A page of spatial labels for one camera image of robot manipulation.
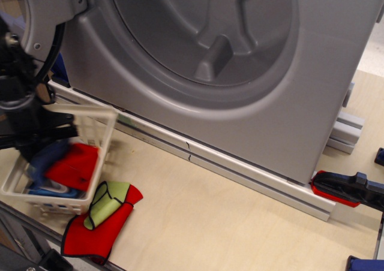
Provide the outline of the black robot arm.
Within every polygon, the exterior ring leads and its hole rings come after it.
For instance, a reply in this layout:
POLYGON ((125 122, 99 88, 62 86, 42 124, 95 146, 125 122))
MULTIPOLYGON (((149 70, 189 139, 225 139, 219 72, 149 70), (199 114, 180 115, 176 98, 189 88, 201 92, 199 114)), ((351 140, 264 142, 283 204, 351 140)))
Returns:
POLYGON ((37 94, 43 79, 34 58, 1 20, 1 149, 15 148, 30 162, 57 140, 77 136, 74 115, 53 112, 37 94))

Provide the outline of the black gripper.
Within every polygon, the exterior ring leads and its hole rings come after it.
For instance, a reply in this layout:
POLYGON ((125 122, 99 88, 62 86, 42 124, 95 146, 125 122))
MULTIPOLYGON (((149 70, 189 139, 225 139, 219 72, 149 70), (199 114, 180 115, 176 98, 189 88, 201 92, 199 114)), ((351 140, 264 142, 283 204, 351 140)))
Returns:
POLYGON ((74 115, 53 112, 40 103, 1 103, 1 149, 15 148, 26 160, 57 140, 78 136, 74 115))

